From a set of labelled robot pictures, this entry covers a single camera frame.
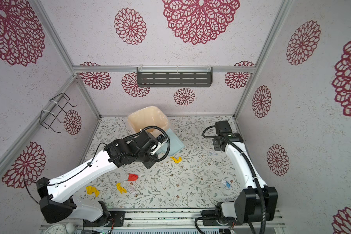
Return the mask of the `light blue plastic dustpan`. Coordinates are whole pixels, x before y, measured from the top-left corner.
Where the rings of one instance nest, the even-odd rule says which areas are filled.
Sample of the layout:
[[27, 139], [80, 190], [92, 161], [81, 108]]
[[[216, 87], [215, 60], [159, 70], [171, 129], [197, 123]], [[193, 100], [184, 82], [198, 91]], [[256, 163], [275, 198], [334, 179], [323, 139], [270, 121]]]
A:
[[168, 130], [166, 130], [166, 133], [168, 135], [168, 137], [170, 138], [170, 151], [168, 153], [168, 157], [172, 157], [174, 156], [176, 153], [178, 153], [179, 151], [181, 151], [185, 145], [183, 144], [183, 142], [177, 137], [177, 135], [172, 131], [171, 128], [169, 128]]

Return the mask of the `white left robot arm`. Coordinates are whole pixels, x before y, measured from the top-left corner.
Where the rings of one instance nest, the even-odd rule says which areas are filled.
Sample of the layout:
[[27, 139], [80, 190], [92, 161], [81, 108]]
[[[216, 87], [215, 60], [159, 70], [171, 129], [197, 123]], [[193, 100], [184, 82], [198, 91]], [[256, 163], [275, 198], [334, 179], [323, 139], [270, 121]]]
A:
[[157, 127], [148, 126], [136, 134], [106, 144], [90, 160], [64, 175], [36, 181], [45, 221], [54, 224], [67, 218], [79, 218], [97, 227], [109, 224], [112, 215], [103, 201], [82, 201], [75, 198], [74, 193], [101, 175], [124, 165], [142, 163], [150, 169], [164, 160], [170, 153], [170, 137], [161, 128], [161, 135], [155, 137], [148, 132], [149, 129]]

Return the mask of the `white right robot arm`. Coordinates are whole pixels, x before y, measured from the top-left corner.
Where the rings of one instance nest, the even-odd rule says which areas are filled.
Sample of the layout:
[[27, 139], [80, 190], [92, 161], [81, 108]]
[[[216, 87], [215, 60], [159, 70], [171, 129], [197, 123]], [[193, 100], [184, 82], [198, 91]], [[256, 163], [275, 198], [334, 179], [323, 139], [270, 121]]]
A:
[[275, 218], [278, 192], [269, 187], [254, 167], [239, 133], [234, 133], [228, 121], [218, 121], [203, 130], [202, 136], [213, 141], [215, 151], [223, 151], [231, 160], [242, 184], [234, 201], [220, 202], [214, 210], [202, 211], [205, 226], [243, 225], [260, 223], [263, 230]]

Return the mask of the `cream bin with plastic liner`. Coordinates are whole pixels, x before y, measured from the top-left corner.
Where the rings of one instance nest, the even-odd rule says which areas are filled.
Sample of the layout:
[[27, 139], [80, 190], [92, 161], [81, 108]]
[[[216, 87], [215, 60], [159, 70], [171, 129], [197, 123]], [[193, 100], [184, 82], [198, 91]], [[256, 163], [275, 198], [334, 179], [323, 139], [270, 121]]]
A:
[[157, 126], [164, 131], [171, 129], [167, 116], [157, 107], [149, 106], [128, 115], [128, 125], [134, 133], [148, 126]]

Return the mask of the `yellow paper scrap far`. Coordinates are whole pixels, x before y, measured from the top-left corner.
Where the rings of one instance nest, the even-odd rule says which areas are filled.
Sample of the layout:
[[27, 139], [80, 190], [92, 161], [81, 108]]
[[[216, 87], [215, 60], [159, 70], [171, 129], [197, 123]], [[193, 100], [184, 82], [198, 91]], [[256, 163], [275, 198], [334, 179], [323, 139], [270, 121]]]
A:
[[178, 158], [176, 158], [176, 157], [170, 157], [170, 159], [172, 159], [173, 162], [176, 163], [176, 164], [182, 162], [182, 157], [178, 157]]

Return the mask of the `yellow paper scrap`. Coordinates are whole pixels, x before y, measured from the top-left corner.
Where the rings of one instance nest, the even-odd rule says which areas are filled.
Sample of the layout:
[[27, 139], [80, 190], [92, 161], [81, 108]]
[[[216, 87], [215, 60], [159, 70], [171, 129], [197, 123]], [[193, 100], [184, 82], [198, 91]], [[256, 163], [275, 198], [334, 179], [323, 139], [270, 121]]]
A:
[[120, 192], [120, 194], [124, 194], [124, 193], [126, 194], [127, 193], [127, 190], [124, 187], [122, 187], [121, 183], [117, 183], [116, 184], [116, 188]]
[[95, 195], [96, 198], [98, 198], [99, 195], [100, 195], [99, 190], [96, 187], [93, 187], [93, 186], [87, 186], [86, 187], [86, 193], [88, 195]]
[[176, 164], [182, 162], [182, 157], [178, 157], [178, 158], [176, 158], [176, 157], [170, 157], [170, 159], [172, 159], [173, 162], [176, 163]]

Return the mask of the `red paper scrap small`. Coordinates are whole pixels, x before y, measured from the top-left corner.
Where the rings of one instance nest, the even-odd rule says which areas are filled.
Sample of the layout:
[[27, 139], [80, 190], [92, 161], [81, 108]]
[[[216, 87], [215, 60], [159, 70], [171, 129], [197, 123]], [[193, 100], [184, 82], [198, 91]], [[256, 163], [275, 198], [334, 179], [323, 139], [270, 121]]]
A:
[[128, 174], [127, 181], [137, 181], [139, 176], [137, 174]]

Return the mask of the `blue white scrap right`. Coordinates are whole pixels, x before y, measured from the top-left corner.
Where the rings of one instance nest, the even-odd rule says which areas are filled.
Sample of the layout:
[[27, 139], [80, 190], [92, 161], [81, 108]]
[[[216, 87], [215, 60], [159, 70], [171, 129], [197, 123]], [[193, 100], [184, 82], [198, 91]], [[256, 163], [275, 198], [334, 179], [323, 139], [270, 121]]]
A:
[[226, 188], [228, 188], [228, 189], [231, 188], [231, 184], [230, 184], [228, 181], [222, 179], [222, 180], [221, 180], [221, 183], [222, 183]]

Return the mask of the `white pink scrap near yellow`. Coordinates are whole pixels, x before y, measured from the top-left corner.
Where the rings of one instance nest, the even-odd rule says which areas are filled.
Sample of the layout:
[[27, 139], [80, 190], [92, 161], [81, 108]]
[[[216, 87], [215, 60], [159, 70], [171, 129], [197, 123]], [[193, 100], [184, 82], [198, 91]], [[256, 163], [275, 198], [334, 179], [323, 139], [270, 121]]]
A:
[[137, 195], [137, 191], [133, 186], [129, 186], [128, 191], [130, 192], [130, 194], [132, 194], [134, 196]]

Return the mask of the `yellow paper scrap middle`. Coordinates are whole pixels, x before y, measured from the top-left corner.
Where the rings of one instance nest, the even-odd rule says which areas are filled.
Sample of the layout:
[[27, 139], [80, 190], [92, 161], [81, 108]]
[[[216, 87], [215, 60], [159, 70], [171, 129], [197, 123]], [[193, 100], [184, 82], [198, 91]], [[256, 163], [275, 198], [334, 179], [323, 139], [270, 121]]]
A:
[[124, 187], [122, 187], [121, 183], [117, 183], [116, 184], [116, 188], [120, 192], [120, 194], [124, 194], [124, 193], [126, 194], [127, 193], [127, 190]]

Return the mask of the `yellow paper scrap left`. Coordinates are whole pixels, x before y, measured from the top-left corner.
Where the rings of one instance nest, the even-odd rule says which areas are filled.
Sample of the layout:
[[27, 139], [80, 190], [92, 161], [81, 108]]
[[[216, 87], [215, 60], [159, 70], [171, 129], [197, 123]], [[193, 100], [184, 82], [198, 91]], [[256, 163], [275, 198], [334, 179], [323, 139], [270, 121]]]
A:
[[95, 195], [96, 198], [98, 198], [99, 195], [100, 195], [99, 190], [96, 187], [93, 187], [93, 186], [87, 186], [86, 187], [86, 193], [88, 195]]

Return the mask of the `white dial gauge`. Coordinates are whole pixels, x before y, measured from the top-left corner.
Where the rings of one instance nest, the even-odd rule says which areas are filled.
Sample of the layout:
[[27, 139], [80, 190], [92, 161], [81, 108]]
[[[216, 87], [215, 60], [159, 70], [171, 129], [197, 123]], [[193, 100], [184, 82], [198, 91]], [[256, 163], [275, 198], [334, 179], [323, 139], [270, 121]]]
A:
[[63, 224], [55, 224], [46, 229], [43, 234], [66, 234], [66, 227]]

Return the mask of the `dark grey wall shelf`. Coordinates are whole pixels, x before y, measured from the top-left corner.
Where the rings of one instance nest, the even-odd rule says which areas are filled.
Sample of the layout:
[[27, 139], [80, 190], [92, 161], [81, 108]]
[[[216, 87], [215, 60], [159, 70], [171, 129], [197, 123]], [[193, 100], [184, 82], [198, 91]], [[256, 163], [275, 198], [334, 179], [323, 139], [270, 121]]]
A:
[[213, 83], [211, 67], [136, 68], [136, 82], [141, 88], [206, 88]]

